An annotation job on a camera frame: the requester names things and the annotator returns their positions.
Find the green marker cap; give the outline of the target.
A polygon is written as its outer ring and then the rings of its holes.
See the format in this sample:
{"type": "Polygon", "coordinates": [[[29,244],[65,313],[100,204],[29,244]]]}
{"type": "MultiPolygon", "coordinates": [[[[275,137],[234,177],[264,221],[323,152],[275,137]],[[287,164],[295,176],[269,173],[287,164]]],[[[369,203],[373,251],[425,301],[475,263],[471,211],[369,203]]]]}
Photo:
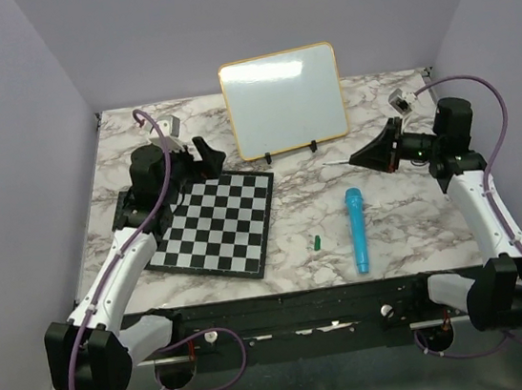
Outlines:
{"type": "Polygon", "coordinates": [[[321,249],[321,246],[322,246],[322,243],[321,243],[321,237],[320,236],[315,236],[314,237],[314,247],[313,249],[315,251],[319,251],[321,249]]]}

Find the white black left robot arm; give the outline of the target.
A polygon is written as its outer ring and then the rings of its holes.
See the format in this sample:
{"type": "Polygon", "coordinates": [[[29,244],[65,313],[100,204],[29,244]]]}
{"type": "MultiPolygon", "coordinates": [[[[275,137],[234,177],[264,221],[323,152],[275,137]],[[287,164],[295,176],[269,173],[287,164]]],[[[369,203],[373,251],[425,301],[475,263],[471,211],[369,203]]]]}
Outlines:
{"type": "Polygon", "coordinates": [[[131,186],[117,202],[113,244],[90,291],[44,341],[55,390],[126,390],[136,366],[156,351],[174,356],[185,332],[173,318],[149,313],[129,328],[123,317],[142,272],[172,224],[172,205],[193,185],[216,179],[226,154],[193,137],[193,156],[171,138],[135,149],[131,186]]]}

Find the yellow framed whiteboard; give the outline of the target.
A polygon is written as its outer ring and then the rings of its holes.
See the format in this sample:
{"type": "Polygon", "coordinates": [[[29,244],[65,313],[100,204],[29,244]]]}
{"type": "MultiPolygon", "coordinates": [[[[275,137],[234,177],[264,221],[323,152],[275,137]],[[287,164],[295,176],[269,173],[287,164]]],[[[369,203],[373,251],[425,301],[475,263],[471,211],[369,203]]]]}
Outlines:
{"type": "Polygon", "coordinates": [[[245,161],[316,147],[349,133],[330,43],[231,62],[218,74],[238,153],[245,161]]]}

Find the white green whiteboard marker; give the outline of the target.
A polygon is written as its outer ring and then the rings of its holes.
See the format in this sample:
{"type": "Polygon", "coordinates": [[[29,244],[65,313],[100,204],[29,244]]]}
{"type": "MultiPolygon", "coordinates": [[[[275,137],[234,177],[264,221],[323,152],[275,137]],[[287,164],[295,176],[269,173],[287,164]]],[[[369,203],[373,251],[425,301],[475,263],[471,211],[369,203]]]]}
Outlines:
{"type": "Polygon", "coordinates": [[[332,160],[332,161],[326,161],[324,163],[324,166],[332,166],[332,165],[346,165],[349,164],[348,160],[339,159],[339,160],[332,160]]]}

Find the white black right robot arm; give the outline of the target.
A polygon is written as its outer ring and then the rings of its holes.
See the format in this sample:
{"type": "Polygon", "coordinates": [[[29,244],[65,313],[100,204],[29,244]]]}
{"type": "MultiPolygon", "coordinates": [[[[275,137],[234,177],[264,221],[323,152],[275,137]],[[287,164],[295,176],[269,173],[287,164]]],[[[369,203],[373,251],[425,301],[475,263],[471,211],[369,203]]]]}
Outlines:
{"type": "Polygon", "coordinates": [[[478,273],[428,276],[409,298],[413,314],[431,319],[446,305],[469,315],[480,331],[522,329],[522,230],[497,193],[487,161],[470,147],[472,119],[470,102],[446,97],[437,104],[431,133],[406,133],[402,120],[392,117],[349,163],[390,174],[405,160],[427,163],[477,242],[478,273]]]}

